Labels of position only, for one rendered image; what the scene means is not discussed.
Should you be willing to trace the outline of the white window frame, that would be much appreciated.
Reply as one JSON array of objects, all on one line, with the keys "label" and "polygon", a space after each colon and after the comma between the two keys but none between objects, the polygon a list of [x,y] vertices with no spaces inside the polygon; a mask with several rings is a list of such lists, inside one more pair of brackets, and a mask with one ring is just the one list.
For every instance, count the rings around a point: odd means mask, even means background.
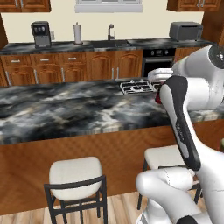
[{"label": "white window frame", "polygon": [[76,13],[142,12],[142,0],[75,0]]}]

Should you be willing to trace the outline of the tall wooden side panel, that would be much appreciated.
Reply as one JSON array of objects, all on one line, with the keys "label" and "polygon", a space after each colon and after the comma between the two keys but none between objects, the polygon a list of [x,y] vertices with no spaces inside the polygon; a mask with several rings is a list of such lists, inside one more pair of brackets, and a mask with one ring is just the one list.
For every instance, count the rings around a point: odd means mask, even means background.
[{"label": "tall wooden side panel", "polygon": [[224,12],[206,11],[203,19],[202,38],[224,46]]}]

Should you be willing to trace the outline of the white cushioned black stool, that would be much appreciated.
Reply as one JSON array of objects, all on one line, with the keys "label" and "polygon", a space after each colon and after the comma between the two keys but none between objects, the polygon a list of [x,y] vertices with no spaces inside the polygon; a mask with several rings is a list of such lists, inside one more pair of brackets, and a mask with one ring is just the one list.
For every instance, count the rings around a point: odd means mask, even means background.
[{"label": "white cushioned black stool", "polygon": [[108,224],[107,180],[97,157],[82,157],[54,162],[49,171],[49,183],[44,184],[45,197],[52,224],[62,215],[67,224],[67,214],[95,208],[97,217],[103,210],[103,224]]},{"label": "white cushioned black stool", "polygon": [[179,147],[176,144],[157,148],[149,148],[144,152],[144,172],[147,170],[147,168],[153,170],[173,166],[186,166],[183,158],[180,155]]}]

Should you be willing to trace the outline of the narrow wooden base cupboard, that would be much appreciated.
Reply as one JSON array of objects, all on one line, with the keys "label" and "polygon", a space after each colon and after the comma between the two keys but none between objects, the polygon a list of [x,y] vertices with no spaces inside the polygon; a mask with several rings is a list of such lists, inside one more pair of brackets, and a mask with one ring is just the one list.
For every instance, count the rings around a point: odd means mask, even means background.
[{"label": "narrow wooden base cupboard", "polygon": [[174,62],[178,62],[179,60],[182,60],[184,57],[189,56],[191,53],[194,53],[198,51],[199,47],[183,47],[183,48],[177,48],[175,51],[175,58]]}]

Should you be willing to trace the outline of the red ketchup bottle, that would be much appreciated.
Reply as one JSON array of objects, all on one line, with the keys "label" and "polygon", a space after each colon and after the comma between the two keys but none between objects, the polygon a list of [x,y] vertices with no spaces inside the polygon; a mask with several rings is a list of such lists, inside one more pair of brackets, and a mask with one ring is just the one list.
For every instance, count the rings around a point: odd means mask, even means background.
[{"label": "red ketchup bottle", "polygon": [[156,95],[155,101],[158,104],[162,104],[161,99],[160,99],[160,89],[157,91],[157,95]]}]

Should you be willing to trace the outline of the black built-in oven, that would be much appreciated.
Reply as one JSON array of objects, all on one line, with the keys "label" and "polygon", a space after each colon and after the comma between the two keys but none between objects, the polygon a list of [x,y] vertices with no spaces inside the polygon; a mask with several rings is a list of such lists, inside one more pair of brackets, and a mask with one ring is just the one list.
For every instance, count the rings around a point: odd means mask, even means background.
[{"label": "black built-in oven", "polygon": [[169,49],[144,49],[142,76],[146,78],[148,72],[158,68],[171,68],[174,64],[175,48]]}]

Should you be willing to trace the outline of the wooden base cupboard run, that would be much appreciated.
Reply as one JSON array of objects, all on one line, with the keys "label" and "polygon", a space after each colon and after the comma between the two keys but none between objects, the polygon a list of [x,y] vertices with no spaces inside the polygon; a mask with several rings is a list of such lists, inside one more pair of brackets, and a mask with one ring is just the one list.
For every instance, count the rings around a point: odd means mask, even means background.
[{"label": "wooden base cupboard run", "polygon": [[143,50],[0,56],[7,86],[138,78]]}]

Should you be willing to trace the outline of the wooden kitchen island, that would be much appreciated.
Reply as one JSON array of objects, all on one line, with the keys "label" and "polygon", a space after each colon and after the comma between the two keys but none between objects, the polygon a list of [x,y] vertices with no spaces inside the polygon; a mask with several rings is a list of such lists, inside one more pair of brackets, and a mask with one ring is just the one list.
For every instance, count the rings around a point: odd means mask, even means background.
[{"label": "wooden kitchen island", "polygon": [[174,144],[153,93],[114,80],[0,87],[0,215],[46,206],[53,162],[95,156],[110,195],[136,189],[144,151]]}]

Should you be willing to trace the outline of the white paper towel roll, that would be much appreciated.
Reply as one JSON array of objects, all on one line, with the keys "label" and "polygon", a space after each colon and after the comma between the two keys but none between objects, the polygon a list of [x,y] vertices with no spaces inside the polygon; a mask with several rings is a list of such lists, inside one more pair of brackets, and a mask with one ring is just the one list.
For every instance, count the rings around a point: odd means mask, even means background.
[{"label": "white paper towel roll", "polygon": [[76,45],[81,45],[82,44],[82,40],[81,40],[81,26],[76,23],[73,26],[73,33],[74,33],[74,43]]}]

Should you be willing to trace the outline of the grey coffee machine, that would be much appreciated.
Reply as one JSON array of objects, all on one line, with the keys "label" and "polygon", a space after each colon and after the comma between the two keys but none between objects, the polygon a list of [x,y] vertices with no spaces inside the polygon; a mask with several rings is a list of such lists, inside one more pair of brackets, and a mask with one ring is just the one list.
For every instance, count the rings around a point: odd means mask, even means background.
[{"label": "grey coffee machine", "polygon": [[36,21],[31,24],[35,48],[49,48],[52,46],[49,23],[47,21]]}]

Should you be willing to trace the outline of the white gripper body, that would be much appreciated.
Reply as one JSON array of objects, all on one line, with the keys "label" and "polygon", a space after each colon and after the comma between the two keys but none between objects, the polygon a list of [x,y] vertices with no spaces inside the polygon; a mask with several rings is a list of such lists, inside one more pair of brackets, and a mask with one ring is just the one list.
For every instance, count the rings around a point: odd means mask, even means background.
[{"label": "white gripper body", "polygon": [[173,74],[171,68],[157,68],[148,72],[148,81],[149,82],[162,82],[169,79]]}]

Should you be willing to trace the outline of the dark inset sink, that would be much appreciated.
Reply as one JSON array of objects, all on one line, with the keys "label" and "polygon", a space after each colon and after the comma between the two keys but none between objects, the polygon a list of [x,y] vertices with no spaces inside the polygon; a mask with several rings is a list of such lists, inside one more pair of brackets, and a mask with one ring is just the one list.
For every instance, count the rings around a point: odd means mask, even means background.
[{"label": "dark inset sink", "polygon": [[91,41],[93,48],[123,48],[129,47],[130,43],[127,40],[101,40]]}]

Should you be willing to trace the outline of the black gas hob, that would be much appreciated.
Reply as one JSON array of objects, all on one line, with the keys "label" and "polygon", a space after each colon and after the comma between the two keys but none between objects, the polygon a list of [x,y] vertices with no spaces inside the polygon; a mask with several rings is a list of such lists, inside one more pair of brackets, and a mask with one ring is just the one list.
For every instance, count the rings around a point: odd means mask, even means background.
[{"label": "black gas hob", "polygon": [[150,82],[143,79],[129,80],[120,83],[120,89],[124,95],[157,92],[160,87],[160,82]]}]

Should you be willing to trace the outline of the wooden wall cupboard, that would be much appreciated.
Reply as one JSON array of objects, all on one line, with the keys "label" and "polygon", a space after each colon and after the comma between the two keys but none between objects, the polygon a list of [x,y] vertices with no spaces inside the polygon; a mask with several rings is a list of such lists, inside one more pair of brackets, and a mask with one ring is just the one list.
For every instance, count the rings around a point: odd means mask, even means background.
[{"label": "wooden wall cupboard", "polygon": [[0,0],[0,12],[50,12],[50,0]]},{"label": "wooden wall cupboard", "polygon": [[220,11],[224,0],[168,0],[168,11]]}]

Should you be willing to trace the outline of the dark sink tap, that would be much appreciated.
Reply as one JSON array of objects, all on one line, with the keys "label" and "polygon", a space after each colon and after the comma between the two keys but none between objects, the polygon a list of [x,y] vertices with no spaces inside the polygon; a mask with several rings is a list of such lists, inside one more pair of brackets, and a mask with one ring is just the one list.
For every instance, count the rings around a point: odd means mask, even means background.
[{"label": "dark sink tap", "polygon": [[111,35],[111,30],[114,28],[113,24],[110,24],[108,27],[108,40],[115,40],[116,39],[116,33],[114,35]]}]

